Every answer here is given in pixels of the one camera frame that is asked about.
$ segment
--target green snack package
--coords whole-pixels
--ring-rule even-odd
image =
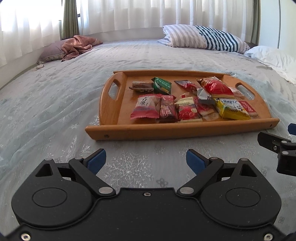
[[[170,95],[172,83],[158,77],[152,79],[154,91],[163,95]]]

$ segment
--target green curtain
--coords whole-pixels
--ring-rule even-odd
[[[76,0],[63,0],[63,3],[62,39],[69,39],[79,35]]]
[[[254,23],[251,43],[258,45],[260,31],[260,0],[254,1]]]

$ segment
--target purple pillow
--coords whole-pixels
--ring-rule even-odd
[[[37,64],[43,64],[45,62],[62,59],[64,56],[64,52],[61,50],[61,46],[68,39],[64,39],[61,41],[56,41],[51,45],[45,47],[43,53],[40,55]]]

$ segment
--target wooden tray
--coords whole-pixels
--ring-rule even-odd
[[[186,92],[174,80],[190,80],[197,84],[196,78],[216,76],[229,87],[243,85],[254,96],[254,100],[245,99],[259,114],[253,120],[200,121],[190,123],[156,123],[154,119],[130,120],[130,115],[141,95],[131,89],[133,81],[151,82],[153,77],[160,77],[172,82],[172,95],[179,97]],[[118,86],[115,99],[109,95],[111,85]],[[99,126],[87,126],[85,131],[94,140],[138,140],[138,139],[171,139],[184,137],[201,137],[233,134],[248,131],[260,131],[274,128],[278,118],[271,118],[268,107],[261,96],[245,82],[227,74],[179,71],[179,70],[128,70],[114,71],[102,91],[99,104]]]

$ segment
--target curtain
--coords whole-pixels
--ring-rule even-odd
[[[80,8],[83,35],[190,24],[226,31],[245,41],[252,36],[252,0],[81,0]]]
[[[79,35],[76,0],[63,1],[62,39]]]
[[[259,28],[260,28],[260,0],[254,1],[254,23],[252,31],[251,43],[258,44],[259,42]]]
[[[0,66],[59,36],[61,0],[3,0],[0,4]]]

